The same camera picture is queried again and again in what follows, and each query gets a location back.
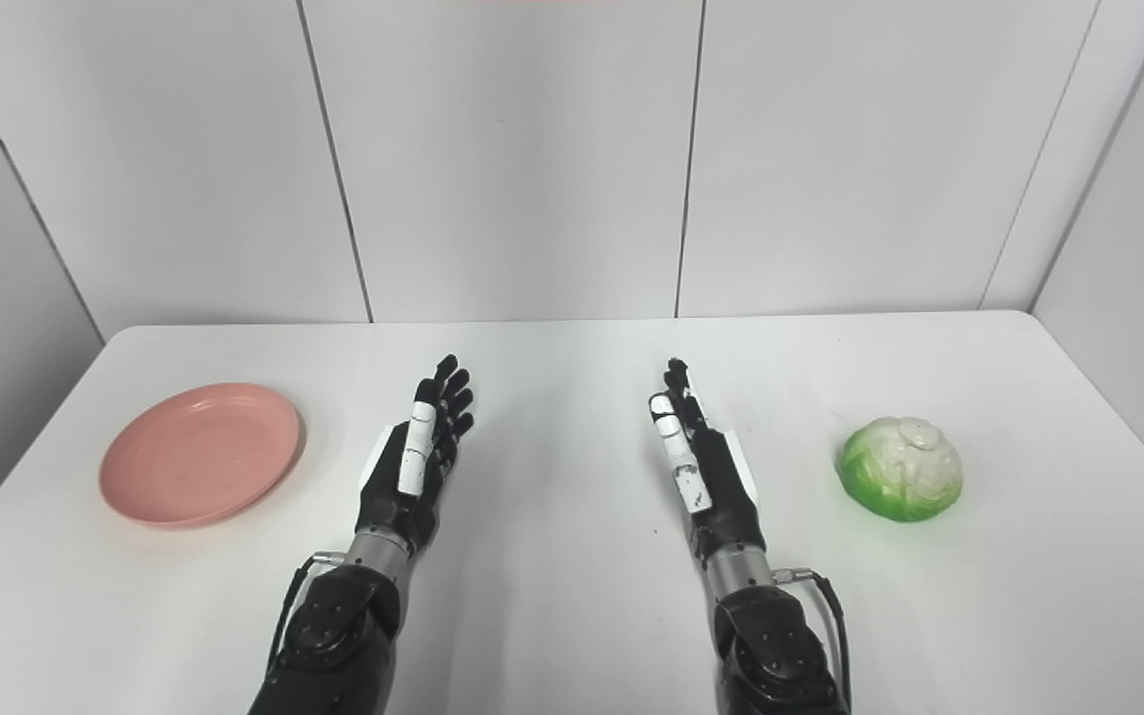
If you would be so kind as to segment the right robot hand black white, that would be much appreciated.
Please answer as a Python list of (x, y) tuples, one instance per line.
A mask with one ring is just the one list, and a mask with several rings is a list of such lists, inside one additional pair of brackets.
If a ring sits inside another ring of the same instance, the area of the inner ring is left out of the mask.
[(730, 435), (709, 424), (688, 363), (669, 358), (662, 379), (664, 390), (650, 396), (648, 411), (685, 510), (690, 551), (700, 562), (723, 548), (764, 551), (757, 503)]

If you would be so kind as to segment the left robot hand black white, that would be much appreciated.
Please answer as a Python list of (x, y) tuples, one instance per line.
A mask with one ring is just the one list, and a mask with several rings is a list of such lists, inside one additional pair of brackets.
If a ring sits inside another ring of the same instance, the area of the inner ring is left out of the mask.
[(396, 537), (416, 556), (439, 529), (442, 488), (472, 429), (471, 373), (455, 355), (419, 381), (410, 418), (378, 440), (378, 456), (366, 471), (356, 532)]

